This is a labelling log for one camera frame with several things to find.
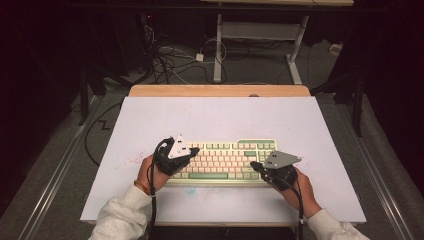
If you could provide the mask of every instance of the dark background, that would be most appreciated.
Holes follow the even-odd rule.
[[[391,7],[384,16],[313,16],[304,42],[312,45],[325,39],[345,43],[333,78],[352,71],[352,66],[364,69],[365,93],[376,117],[400,161],[423,192],[424,7],[418,0],[389,4],[378,0],[355,2],[355,7],[385,5]],[[188,14],[179,18],[180,23],[170,21],[175,17],[172,14],[152,16],[152,24],[160,31],[195,47],[215,31],[216,19],[210,15]],[[135,17],[125,13],[86,15],[65,9],[60,1],[54,0],[0,3],[0,214],[49,135],[74,107],[70,104],[79,90],[81,66],[96,64],[118,75],[127,75],[129,69],[148,61],[143,55],[143,39]],[[178,30],[184,22],[190,27]],[[90,86],[101,93],[101,82],[96,79],[101,79],[102,74],[90,67],[87,71],[94,79]]]

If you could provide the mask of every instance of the metal leg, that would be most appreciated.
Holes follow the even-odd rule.
[[[221,82],[221,64],[222,64],[222,52],[221,52],[221,40],[222,40],[222,14],[218,14],[218,21],[216,24],[216,55],[215,55],[215,67],[213,71],[213,82]]]
[[[81,100],[81,121],[79,125],[82,126],[88,116],[88,92],[87,81],[85,79],[85,68],[81,68],[80,72],[80,100]]]
[[[300,80],[299,71],[296,67],[296,56],[299,52],[300,44],[302,43],[303,34],[306,30],[306,24],[308,23],[309,16],[304,16],[302,19],[302,23],[299,26],[299,29],[296,34],[296,40],[294,42],[294,50],[292,54],[287,54],[287,64],[289,65],[290,73],[292,75],[293,83],[294,84],[302,84],[302,81]]]

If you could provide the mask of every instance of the wire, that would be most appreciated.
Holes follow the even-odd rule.
[[[159,148],[166,143],[167,139],[163,139],[157,146],[156,149],[153,153],[153,160],[152,160],[152,164],[150,164],[149,168],[147,168],[147,181],[149,183],[150,186],[150,197],[152,198],[152,217],[150,218],[150,224],[149,224],[149,230],[148,230],[148,234],[147,236],[150,236],[150,233],[153,229],[153,227],[155,226],[155,222],[156,222],[156,212],[157,212],[157,204],[156,204],[156,190],[155,190],[155,183],[154,183],[154,172],[155,172],[155,164],[156,164],[156,160],[158,158],[158,151]]]
[[[217,39],[212,38],[212,39],[209,39],[208,41],[206,41],[205,44],[203,44],[203,47],[206,47],[206,44],[208,44],[210,42],[213,42],[213,41],[220,43],[224,47],[224,57],[222,57],[221,61],[224,60],[225,57],[227,56],[227,48],[225,47],[225,45],[224,45],[223,42],[218,41]]]
[[[303,200],[302,200],[302,192],[300,190],[300,185],[299,185],[299,181],[296,179],[297,182],[297,186],[299,188],[299,192],[291,185],[289,184],[286,180],[278,177],[277,179],[281,180],[282,182],[284,182],[287,187],[290,188],[290,190],[293,191],[294,195],[296,195],[297,200],[299,201],[299,223],[298,223],[298,229],[299,229],[299,240],[303,240]]]
[[[116,103],[114,105],[112,105],[111,107],[109,107],[105,112],[103,112],[98,118],[96,118],[96,120],[93,121],[93,123],[90,125],[90,128],[88,128],[87,133],[85,134],[85,138],[84,138],[84,147],[85,147],[85,151],[87,152],[88,157],[90,158],[90,160],[97,166],[100,166],[100,163],[98,161],[96,161],[94,159],[94,157],[91,155],[90,150],[88,149],[88,144],[87,144],[87,139],[88,139],[88,134],[90,133],[91,129],[93,128],[93,126],[100,120],[100,118],[102,118],[106,113],[108,113],[110,110],[112,110],[113,108],[115,108],[116,106],[121,106],[122,102],[120,103]]]

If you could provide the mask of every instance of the black cable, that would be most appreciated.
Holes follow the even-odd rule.
[[[150,186],[150,197],[152,198],[152,217],[150,219],[150,224],[149,224],[149,229],[148,229],[148,234],[147,236],[150,236],[150,233],[155,225],[156,222],[156,212],[157,212],[157,203],[156,203],[156,190],[155,190],[155,185],[154,185],[154,171],[155,171],[155,163],[156,163],[156,159],[159,148],[166,143],[166,139],[162,140],[157,146],[156,149],[153,153],[153,160],[152,160],[152,164],[150,164],[149,168],[147,168],[146,171],[146,175],[147,175],[147,181],[149,183]]]
[[[184,71],[187,71],[187,70],[189,70],[189,69],[191,69],[191,68],[195,68],[195,67],[198,67],[198,68],[202,68],[202,69],[203,69],[203,71],[204,71],[204,73],[205,73],[205,80],[206,80],[206,82],[208,82],[208,83],[209,83],[209,80],[208,80],[208,73],[207,73],[207,71],[206,71],[206,68],[205,68],[205,67],[203,67],[203,66],[191,66],[191,67],[188,67],[188,68],[186,68],[186,69],[184,69],[184,70],[181,70],[181,71],[177,72],[177,74],[180,74],[180,73],[182,73],[182,72],[184,72]]]
[[[281,180],[282,182],[284,182],[289,188],[290,190],[293,191],[293,193],[296,195],[297,200],[299,201],[299,223],[298,223],[298,229],[299,229],[299,240],[303,240],[303,200],[302,200],[302,193],[300,190],[300,185],[299,185],[299,181],[296,180],[297,182],[297,186],[299,187],[299,192],[291,185],[289,184],[286,180],[282,179],[282,178],[278,178],[279,180]]]
[[[87,152],[88,157],[90,158],[90,160],[97,166],[100,166],[100,163],[97,162],[94,157],[91,155],[90,150],[88,149],[88,145],[87,145],[87,139],[88,139],[88,134],[90,133],[91,129],[93,128],[93,126],[100,120],[100,118],[102,118],[106,113],[108,113],[110,110],[112,110],[113,108],[115,108],[116,106],[121,106],[122,102],[120,103],[116,103],[114,105],[112,105],[111,107],[109,107],[105,112],[103,112],[98,118],[96,118],[96,120],[93,121],[93,123],[90,125],[90,127],[88,128],[87,133],[85,134],[85,138],[84,138],[84,147],[85,147],[85,151]]]

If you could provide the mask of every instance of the green key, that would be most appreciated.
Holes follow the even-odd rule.
[[[227,173],[190,173],[191,179],[227,179]]]
[[[246,157],[256,157],[256,151],[244,151]]]

